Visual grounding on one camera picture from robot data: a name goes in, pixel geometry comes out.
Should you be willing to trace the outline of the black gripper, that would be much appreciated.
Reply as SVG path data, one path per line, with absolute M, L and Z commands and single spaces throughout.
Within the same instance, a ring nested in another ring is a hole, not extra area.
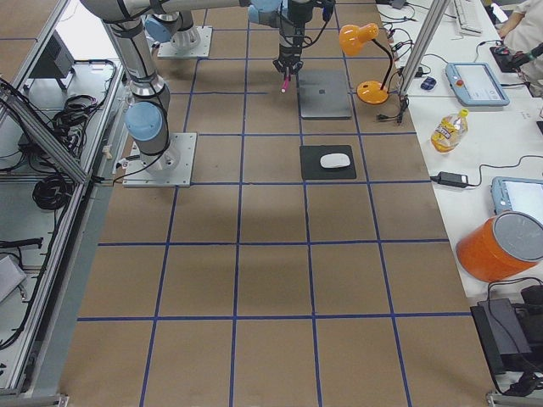
M 275 69 L 283 76 L 297 75 L 303 67 L 301 61 L 302 47 L 304 46 L 305 32 L 303 28 L 293 25 L 284 25 L 279 29 L 279 54 L 272 61 Z

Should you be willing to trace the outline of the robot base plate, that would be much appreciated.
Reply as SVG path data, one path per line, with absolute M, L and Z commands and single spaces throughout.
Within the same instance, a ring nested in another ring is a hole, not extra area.
M 128 175 L 121 180 L 123 186 L 189 187 L 196 145 L 196 133 L 171 133 L 169 148 L 157 162 L 144 169 L 154 159 L 141 155 L 139 147 L 133 142 L 131 155 L 139 155 L 139 158 L 128 162 L 126 167 Z
M 160 45 L 158 58 L 207 58 L 210 54 L 212 31 L 212 27 L 207 25 L 194 25 L 185 31 L 178 31 L 169 42 Z

